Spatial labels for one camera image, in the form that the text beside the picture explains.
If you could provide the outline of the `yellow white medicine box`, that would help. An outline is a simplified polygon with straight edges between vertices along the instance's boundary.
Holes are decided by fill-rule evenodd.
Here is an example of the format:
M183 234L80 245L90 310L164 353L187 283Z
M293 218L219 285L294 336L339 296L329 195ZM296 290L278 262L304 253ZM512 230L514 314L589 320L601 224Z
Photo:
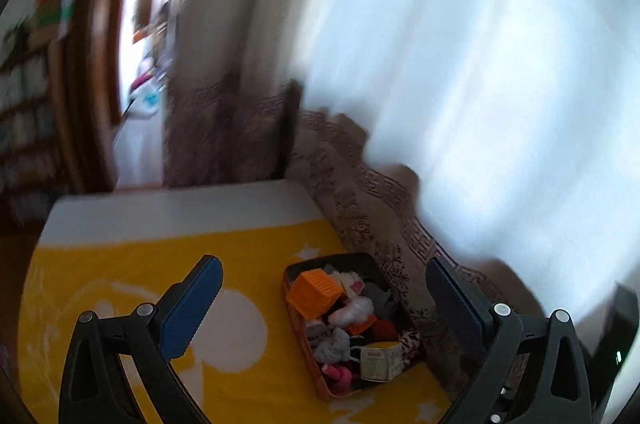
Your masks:
M393 381L404 370L399 342L372 343L360 348L360 376L364 381Z

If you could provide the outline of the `yellow white blanket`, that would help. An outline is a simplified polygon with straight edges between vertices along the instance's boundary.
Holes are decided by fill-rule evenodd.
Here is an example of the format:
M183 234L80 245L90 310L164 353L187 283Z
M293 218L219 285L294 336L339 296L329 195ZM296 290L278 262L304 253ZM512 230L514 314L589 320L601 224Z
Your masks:
M25 404L40 422L58 418L66 352L83 311L126 316L158 301L210 254L221 261L224 284L174 368L212 422L437 422L449 399L424 364L352 397L318 397L285 304L283 273L342 248L323 219L140 242L41 243L17 332Z

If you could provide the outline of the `wooden bookshelf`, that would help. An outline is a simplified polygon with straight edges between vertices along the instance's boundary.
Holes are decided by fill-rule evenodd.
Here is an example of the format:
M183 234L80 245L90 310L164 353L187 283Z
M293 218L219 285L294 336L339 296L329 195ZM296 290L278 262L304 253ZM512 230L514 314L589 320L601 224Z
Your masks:
M35 0L35 14L1 39L1 231L46 220L81 191L68 114L75 0Z

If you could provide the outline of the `patterned beige sofa cover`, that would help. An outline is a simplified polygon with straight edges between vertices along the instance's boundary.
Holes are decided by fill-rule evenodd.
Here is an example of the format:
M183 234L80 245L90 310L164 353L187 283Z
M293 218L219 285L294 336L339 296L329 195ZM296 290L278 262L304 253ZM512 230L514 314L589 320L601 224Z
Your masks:
M462 352L425 286L425 264L448 259L460 276L493 302L521 314L544 312L530 288L501 259L459 259L440 245L416 215L416 177L405 166L388 173L363 161L367 136L344 115L298 111L286 175L302 183L351 252L367 252L418 327L427 366L450 397L468 376Z

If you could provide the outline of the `pink leopard plush toy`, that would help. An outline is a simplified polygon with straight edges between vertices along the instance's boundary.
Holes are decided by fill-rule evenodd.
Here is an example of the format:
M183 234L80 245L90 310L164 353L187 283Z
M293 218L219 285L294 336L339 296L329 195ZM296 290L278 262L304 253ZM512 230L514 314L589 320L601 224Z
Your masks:
M420 359L421 334L416 329L406 330L399 335L402 349L402 363L409 368Z

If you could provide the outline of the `grey knotted cloth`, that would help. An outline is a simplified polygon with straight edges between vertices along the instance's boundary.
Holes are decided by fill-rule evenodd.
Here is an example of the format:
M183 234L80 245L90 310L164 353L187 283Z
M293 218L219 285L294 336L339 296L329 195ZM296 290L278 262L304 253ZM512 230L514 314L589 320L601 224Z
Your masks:
M349 334L341 328L335 328L329 337L318 344L314 350L314 359L327 364L335 364L352 359Z

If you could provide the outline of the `mauve patterned curtain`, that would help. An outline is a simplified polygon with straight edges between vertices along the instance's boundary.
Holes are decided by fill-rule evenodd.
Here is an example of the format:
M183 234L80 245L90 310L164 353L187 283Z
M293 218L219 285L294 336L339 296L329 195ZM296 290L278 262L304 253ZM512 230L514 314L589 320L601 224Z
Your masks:
M240 90L228 76L209 88L168 88L164 185L188 188L282 179L290 162L302 87L270 97Z

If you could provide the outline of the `orange plastic cube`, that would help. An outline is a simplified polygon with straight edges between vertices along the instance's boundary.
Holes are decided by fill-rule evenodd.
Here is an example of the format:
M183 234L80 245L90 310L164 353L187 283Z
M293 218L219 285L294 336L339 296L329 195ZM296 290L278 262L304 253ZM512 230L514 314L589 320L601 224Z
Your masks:
M346 331L351 335L351 336L358 336L361 335L363 332L366 332L367 329L370 329L371 326L373 326L375 324L375 322L378 321L378 318L375 317L375 315L370 315L366 320L364 320L363 322L359 322L359 323L351 323L347 328Z
M344 289L324 270L316 268L300 273L285 295L285 300L305 319L319 319L344 294Z

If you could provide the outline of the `cream pink plush toy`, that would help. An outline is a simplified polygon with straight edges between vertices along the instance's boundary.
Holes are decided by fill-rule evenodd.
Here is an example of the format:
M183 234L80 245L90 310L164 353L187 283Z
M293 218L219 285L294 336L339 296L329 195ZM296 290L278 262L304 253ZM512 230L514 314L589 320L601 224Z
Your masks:
M339 299L335 309L331 309L328 321L331 326L346 328L351 323L359 323L374 315L374 304L362 291L366 284L357 273L333 271L330 277L343 289L346 299Z

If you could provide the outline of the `wooden door frame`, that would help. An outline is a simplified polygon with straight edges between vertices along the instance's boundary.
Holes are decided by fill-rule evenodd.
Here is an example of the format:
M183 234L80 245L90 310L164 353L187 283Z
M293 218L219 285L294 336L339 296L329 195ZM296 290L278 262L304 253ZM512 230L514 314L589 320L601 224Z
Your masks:
M72 25L74 151L80 193L111 192L122 125L120 38L126 0L76 0Z

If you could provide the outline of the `red storage box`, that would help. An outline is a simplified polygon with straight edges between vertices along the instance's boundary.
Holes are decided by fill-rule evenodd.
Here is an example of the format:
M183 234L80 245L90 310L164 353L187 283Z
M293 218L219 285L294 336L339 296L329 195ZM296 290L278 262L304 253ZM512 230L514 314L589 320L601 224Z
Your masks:
M327 402L394 381L422 359L420 332L366 253L292 264L283 292L314 387Z

